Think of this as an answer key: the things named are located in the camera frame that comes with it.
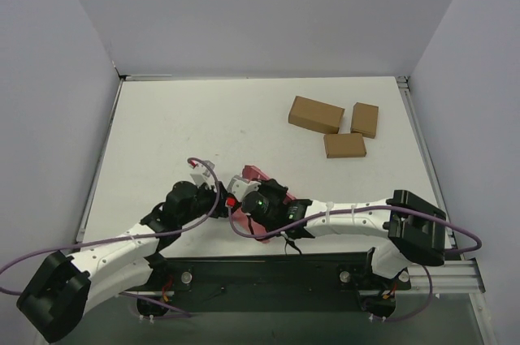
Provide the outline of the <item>pink cardboard box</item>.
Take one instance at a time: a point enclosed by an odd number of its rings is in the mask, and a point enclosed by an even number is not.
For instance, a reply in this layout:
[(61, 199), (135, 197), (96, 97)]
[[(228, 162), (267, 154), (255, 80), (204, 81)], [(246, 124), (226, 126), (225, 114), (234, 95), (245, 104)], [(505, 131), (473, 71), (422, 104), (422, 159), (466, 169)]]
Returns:
[[(256, 166), (244, 166), (240, 176), (246, 179), (254, 179), (260, 182), (263, 180), (272, 179)], [(262, 244), (267, 244), (270, 239), (281, 236), (281, 233), (276, 235), (265, 236), (265, 234), (272, 232), (286, 226), (294, 221), (294, 218), (289, 219), (287, 212), (289, 206), (296, 200), (296, 198), (287, 193), (284, 204), (273, 213), (265, 214), (262, 203), (262, 195), (259, 189), (255, 192), (249, 193), (241, 203), (240, 208), (236, 211), (231, 210), (231, 220), (236, 222), (245, 232), (254, 235), (254, 239)]]

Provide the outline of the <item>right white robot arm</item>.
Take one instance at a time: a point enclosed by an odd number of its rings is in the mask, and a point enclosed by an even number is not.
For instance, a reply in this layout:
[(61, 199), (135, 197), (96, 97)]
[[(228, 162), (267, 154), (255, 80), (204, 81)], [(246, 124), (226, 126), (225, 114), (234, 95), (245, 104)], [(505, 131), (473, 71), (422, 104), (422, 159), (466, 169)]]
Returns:
[(370, 250), (370, 271), (395, 278), (411, 264), (444, 264), (446, 215), (406, 190), (367, 203), (334, 203), (287, 198), (274, 179), (253, 180), (238, 196), (240, 210), (261, 225), (265, 236), (316, 239), (363, 235), (379, 242)]

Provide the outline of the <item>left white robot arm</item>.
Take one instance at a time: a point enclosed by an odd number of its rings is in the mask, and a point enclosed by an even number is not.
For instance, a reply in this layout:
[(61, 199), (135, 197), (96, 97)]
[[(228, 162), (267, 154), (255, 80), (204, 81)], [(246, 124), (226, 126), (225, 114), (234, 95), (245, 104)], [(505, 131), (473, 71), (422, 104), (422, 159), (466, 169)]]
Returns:
[(68, 256), (50, 254), (16, 301), (19, 311), (49, 343), (72, 332), (86, 312), (104, 300), (142, 284), (160, 288), (166, 268), (154, 261), (180, 237), (185, 225), (221, 212), (236, 197), (222, 183), (212, 187), (176, 183), (165, 201), (155, 205), (115, 241)]

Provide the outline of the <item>brown cardboard box front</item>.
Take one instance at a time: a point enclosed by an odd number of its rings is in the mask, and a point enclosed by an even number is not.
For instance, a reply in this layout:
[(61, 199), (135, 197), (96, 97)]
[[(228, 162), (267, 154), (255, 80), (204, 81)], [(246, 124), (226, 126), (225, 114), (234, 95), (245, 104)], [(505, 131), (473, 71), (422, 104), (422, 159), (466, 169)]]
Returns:
[(327, 158), (366, 156), (365, 142), (359, 133), (326, 134), (323, 140)]

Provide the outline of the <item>large brown cardboard box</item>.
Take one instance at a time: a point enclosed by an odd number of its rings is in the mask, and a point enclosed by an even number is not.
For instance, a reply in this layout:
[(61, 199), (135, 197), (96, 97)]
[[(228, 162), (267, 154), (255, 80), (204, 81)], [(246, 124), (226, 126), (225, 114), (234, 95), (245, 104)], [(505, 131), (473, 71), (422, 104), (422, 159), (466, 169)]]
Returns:
[(295, 96), (288, 123), (322, 134), (337, 134), (345, 109), (306, 97)]

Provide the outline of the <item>small brown box right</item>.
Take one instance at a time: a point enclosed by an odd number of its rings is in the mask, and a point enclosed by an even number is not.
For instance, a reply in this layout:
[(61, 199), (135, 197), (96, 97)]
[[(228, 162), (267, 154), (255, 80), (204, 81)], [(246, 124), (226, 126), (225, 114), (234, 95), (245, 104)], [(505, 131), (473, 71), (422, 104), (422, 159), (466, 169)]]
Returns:
[(353, 107), (350, 132), (374, 139), (377, 133), (379, 107), (357, 102)]

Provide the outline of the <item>aluminium frame rail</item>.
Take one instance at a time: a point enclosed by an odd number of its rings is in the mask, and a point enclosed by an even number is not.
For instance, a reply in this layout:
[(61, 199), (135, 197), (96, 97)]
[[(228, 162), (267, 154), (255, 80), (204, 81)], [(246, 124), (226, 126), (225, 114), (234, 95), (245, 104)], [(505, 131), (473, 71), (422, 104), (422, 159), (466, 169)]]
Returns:
[[(100, 270), (89, 273), (91, 274), (89, 304), (101, 303), (124, 292), (152, 296), (165, 293), (171, 296), (177, 293), (174, 287), (178, 287), (180, 291), (186, 291), (195, 281), (192, 270), (185, 270), (175, 276), (173, 283), (169, 286), (167, 284), (169, 275), (152, 270), (149, 262), (143, 258), (118, 269), (102, 262)], [(383, 289), (388, 291), (391, 287), (413, 292), (425, 292), (430, 287), (435, 294), (472, 294), (484, 291), (478, 267), (473, 261), (449, 261), (443, 266), (430, 269), (413, 265)]]

